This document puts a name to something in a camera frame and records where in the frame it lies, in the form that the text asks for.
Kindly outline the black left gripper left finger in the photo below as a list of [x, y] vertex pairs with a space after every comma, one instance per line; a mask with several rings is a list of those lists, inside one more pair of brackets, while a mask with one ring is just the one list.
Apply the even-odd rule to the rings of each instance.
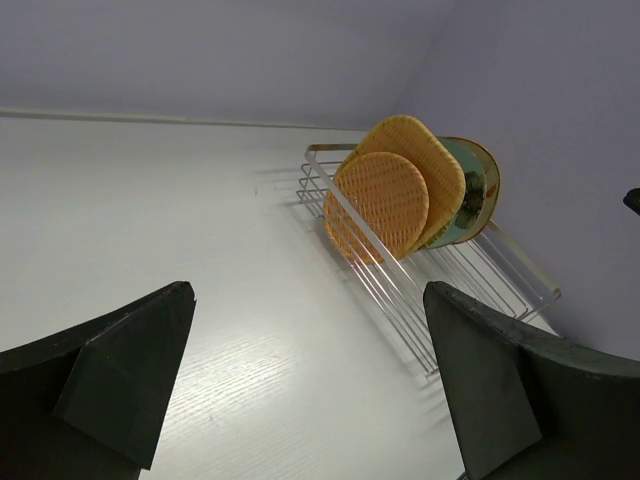
[[137, 479], [151, 468], [195, 313], [174, 282], [1, 354], [4, 479]]

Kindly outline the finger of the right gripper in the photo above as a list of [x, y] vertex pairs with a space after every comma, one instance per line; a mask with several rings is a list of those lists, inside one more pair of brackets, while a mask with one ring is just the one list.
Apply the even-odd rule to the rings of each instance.
[[623, 198], [623, 204], [636, 215], [640, 215], [640, 188], [629, 190]]

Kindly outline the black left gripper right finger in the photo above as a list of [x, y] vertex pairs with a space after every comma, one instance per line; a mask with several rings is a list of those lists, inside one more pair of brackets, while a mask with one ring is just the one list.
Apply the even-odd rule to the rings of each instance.
[[466, 479], [636, 479], [639, 363], [434, 281], [426, 321]]

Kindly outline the green floral ceramic plate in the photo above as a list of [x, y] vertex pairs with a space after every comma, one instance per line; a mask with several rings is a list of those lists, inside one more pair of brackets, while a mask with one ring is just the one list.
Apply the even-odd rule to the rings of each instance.
[[470, 147], [451, 137], [439, 137], [439, 140], [464, 172], [465, 194], [452, 219], [425, 244], [427, 249], [454, 244], [467, 235], [476, 224], [486, 198], [486, 176], [479, 157]]

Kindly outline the square yellow woven plate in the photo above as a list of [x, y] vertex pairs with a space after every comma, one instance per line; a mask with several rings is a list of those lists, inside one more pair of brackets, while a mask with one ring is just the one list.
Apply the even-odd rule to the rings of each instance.
[[463, 204], [466, 180], [458, 160], [418, 119], [393, 115], [378, 123], [339, 167], [374, 152], [397, 154], [414, 165], [426, 182], [429, 212], [426, 226], [409, 248], [411, 253], [438, 239]]

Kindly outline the round orange woven plate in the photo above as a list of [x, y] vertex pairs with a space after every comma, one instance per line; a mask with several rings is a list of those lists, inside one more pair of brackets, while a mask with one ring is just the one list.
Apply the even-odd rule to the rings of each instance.
[[[344, 162], [334, 184], [394, 258], [409, 254], [429, 211], [426, 182], [416, 166], [391, 152], [367, 153]], [[332, 192], [323, 210], [330, 240], [348, 260], [385, 261]]]

